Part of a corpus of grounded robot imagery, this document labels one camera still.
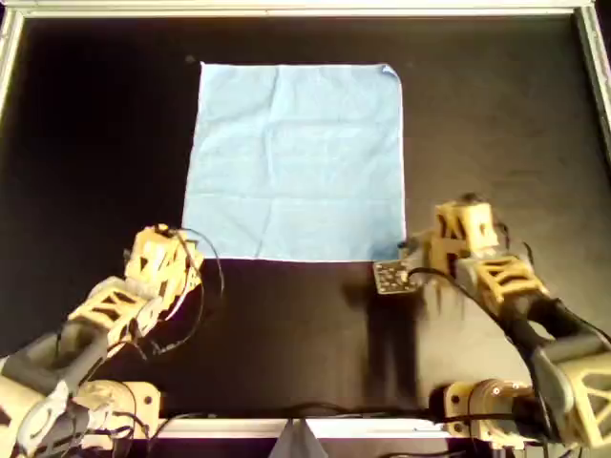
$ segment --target towel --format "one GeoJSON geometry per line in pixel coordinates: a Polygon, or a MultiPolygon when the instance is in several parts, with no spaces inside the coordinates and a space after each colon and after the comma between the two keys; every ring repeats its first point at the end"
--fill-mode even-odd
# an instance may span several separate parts
{"type": "Polygon", "coordinates": [[[183,226],[221,258],[396,258],[402,113],[385,64],[202,64],[183,226]]]}

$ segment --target black cable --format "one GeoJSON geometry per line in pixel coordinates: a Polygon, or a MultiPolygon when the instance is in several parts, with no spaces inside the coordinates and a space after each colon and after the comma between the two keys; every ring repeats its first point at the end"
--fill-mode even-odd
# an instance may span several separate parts
{"type": "Polygon", "coordinates": [[[432,453],[416,453],[411,451],[400,451],[398,453],[387,453],[379,458],[452,458],[454,456],[462,456],[467,453],[467,450],[454,451],[434,451],[432,453]]]}
{"type": "Polygon", "coordinates": [[[500,229],[500,231],[505,236],[505,249],[507,251],[509,251],[511,249],[511,247],[512,247],[512,239],[511,239],[511,237],[509,235],[509,226],[507,224],[505,224],[503,221],[498,220],[495,223],[495,227],[500,229]]]}
{"type": "Polygon", "coordinates": [[[132,430],[132,427],[128,427],[128,426],[123,426],[123,427],[118,427],[117,429],[107,429],[107,428],[102,428],[102,429],[88,429],[87,430],[87,434],[88,435],[94,435],[94,436],[117,436],[118,434],[125,432],[125,431],[130,431],[132,430]]]}
{"type": "Polygon", "coordinates": [[[550,458],[550,449],[547,443],[547,439],[543,439],[543,458],[550,458]]]}
{"type": "Polygon", "coordinates": [[[134,348],[137,351],[137,353],[140,356],[140,358],[142,358],[143,361],[148,361],[148,358],[144,354],[144,351],[142,351],[142,348],[140,348],[137,345],[137,343],[132,342],[132,341],[118,341],[118,342],[115,342],[115,343],[113,343],[111,346],[109,346],[106,349],[106,353],[110,353],[112,350],[114,350],[115,348],[117,348],[118,346],[123,345],[123,344],[129,345],[132,348],[134,348]]]}
{"type": "Polygon", "coordinates": [[[76,416],[70,412],[69,410],[66,411],[66,413],[69,413],[72,421],[73,421],[73,434],[70,437],[70,442],[68,443],[68,448],[66,448],[64,450],[64,452],[61,454],[60,458],[66,458],[66,456],[68,456],[68,453],[70,452],[70,450],[73,448],[74,446],[74,438],[76,437],[76,416]]]}
{"type": "Polygon", "coordinates": [[[571,456],[574,451],[575,451],[574,448],[569,448],[564,453],[562,453],[558,458],[569,458],[569,456],[571,456]]]}
{"type": "Polygon", "coordinates": [[[498,319],[492,314],[488,308],[486,308],[480,301],[478,301],[467,289],[465,289],[460,283],[456,281],[456,279],[450,274],[446,274],[445,272],[434,269],[432,267],[415,267],[410,272],[408,272],[408,282],[410,282],[411,277],[418,274],[431,275],[436,277],[441,277],[442,279],[447,280],[455,289],[460,291],[465,297],[471,299],[475,302],[479,308],[481,308],[488,317],[494,321],[496,324],[500,326],[498,319]]]}
{"type": "Polygon", "coordinates": [[[205,301],[204,301],[205,289],[203,286],[203,277],[201,275],[201,272],[199,268],[196,266],[195,261],[193,260],[193,257],[191,256],[191,252],[189,251],[189,247],[187,246],[186,242],[180,235],[180,232],[172,231],[172,234],[179,239],[179,243],[182,246],[182,249],[184,249],[184,253],[187,257],[187,260],[189,261],[189,268],[195,269],[195,271],[198,273],[198,277],[200,278],[200,290],[201,290],[200,308],[198,309],[198,316],[196,317],[193,323],[193,326],[191,326],[191,329],[189,330],[188,334],[177,342],[169,343],[166,346],[161,347],[161,348],[158,347],[156,349],[157,355],[161,355],[168,351],[174,350],[181,345],[186,344],[196,334],[196,332],[200,328],[201,317],[203,317],[203,311],[205,309],[205,301]]]}
{"type": "Polygon", "coordinates": [[[132,427],[132,430],[135,430],[136,429],[136,425],[138,425],[142,429],[142,432],[143,432],[145,438],[148,440],[148,438],[149,438],[149,427],[142,420],[140,420],[135,413],[119,411],[119,412],[113,412],[113,415],[116,416],[116,417],[128,417],[129,419],[133,420],[134,421],[134,426],[132,427]]]}
{"type": "Polygon", "coordinates": [[[157,431],[155,431],[155,434],[153,434],[151,436],[151,438],[148,441],[147,447],[146,447],[146,456],[150,456],[151,453],[153,452],[153,447],[155,446],[155,444],[157,443],[157,440],[159,439],[159,435],[161,434],[161,432],[167,428],[167,426],[173,422],[174,420],[179,420],[181,418],[197,418],[200,417],[201,413],[200,412],[191,412],[191,413],[181,413],[179,415],[174,415],[173,417],[170,417],[168,419],[166,419],[158,428],[157,431]]]}
{"type": "Polygon", "coordinates": [[[531,248],[531,245],[525,241],[522,242],[522,245],[524,245],[524,248],[526,248],[526,256],[528,256],[528,261],[531,263],[531,267],[535,267],[535,254],[533,252],[533,248],[531,248]]]}
{"type": "Polygon", "coordinates": [[[203,239],[214,253],[214,257],[217,262],[217,268],[219,269],[219,299],[222,300],[225,291],[225,275],[222,272],[221,257],[219,256],[217,248],[214,246],[214,243],[212,243],[212,241],[200,231],[196,231],[195,229],[190,229],[188,227],[183,227],[182,230],[186,232],[191,232],[192,234],[195,234],[196,236],[203,239]]]}

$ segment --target black tabletop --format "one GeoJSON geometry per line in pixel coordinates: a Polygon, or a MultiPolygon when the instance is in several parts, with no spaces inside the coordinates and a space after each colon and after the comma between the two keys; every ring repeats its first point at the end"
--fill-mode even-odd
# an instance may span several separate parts
{"type": "MultiPolygon", "coordinates": [[[[430,225],[435,203],[478,192],[531,243],[550,289],[611,328],[611,188],[568,17],[29,19],[0,132],[3,352],[120,275],[142,227],[180,223],[197,61],[391,64],[409,231],[430,225]]],[[[455,380],[527,380],[473,304],[382,301],[367,263],[223,270],[220,303],[205,265],[220,311],[193,341],[148,363],[125,349],[100,377],[153,382],[180,411],[413,406],[455,380]]],[[[197,295],[156,339],[186,332],[197,295]]]]}

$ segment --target metal frame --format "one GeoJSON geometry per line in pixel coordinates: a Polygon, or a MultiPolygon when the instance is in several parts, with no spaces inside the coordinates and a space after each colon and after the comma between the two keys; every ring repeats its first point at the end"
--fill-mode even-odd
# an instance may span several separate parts
{"type": "MultiPolygon", "coordinates": [[[[319,439],[447,439],[441,425],[417,419],[312,418],[306,420],[319,439]]],[[[165,439],[277,438],[286,419],[177,419],[159,437],[165,439]]]]}
{"type": "MultiPolygon", "coordinates": [[[[0,32],[0,116],[28,18],[224,16],[478,16],[574,14],[611,160],[611,67],[594,0],[5,0],[0,32]]],[[[183,419],[166,438],[276,438],[286,420],[183,419]]],[[[440,425],[415,419],[311,419],[319,438],[447,438],[440,425]]]]}

